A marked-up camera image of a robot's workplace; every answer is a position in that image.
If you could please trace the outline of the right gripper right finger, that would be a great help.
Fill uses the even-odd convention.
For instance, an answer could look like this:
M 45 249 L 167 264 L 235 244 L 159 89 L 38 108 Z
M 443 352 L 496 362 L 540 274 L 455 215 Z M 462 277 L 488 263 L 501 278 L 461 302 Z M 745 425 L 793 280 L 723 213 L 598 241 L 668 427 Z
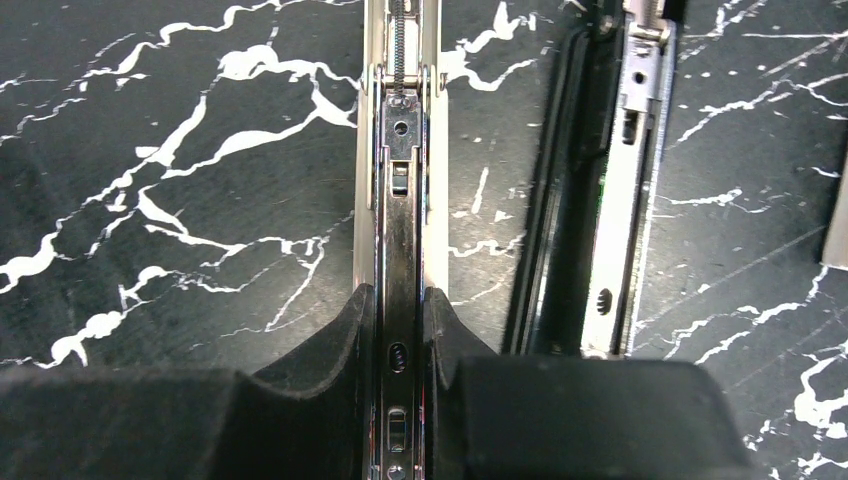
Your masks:
M 729 404 L 699 366 L 498 355 L 429 288 L 430 479 L 750 479 Z

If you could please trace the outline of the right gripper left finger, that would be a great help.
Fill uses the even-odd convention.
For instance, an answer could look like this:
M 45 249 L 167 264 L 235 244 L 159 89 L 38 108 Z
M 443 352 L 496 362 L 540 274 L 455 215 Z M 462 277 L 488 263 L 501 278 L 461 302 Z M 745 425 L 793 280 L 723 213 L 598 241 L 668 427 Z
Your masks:
M 1 375 L 5 479 L 358 479 L 358 348 L 374 290 L 254 374 L 18 368 Z

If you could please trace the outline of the black stapler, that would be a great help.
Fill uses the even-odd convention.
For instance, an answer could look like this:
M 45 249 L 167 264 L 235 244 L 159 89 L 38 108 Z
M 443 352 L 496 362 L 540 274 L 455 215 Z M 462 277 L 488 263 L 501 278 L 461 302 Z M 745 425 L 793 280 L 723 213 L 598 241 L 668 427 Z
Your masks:
M 501 350 L 632 347 L 682 1 L 594 1 L 560 42 Z

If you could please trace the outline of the beige stapler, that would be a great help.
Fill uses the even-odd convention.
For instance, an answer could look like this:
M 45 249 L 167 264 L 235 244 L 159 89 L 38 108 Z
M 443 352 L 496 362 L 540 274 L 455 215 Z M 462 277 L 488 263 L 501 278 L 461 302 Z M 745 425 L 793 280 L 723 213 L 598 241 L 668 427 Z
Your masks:
M 358 98 L 353 282 L 372 289 L 367 356 L 367 479 L 426 475 L 422 305 L 446 274 L 446 227 L 430 190 L 446 176 L 432 128 L 445 104 L 438 1 L 368 1 Z

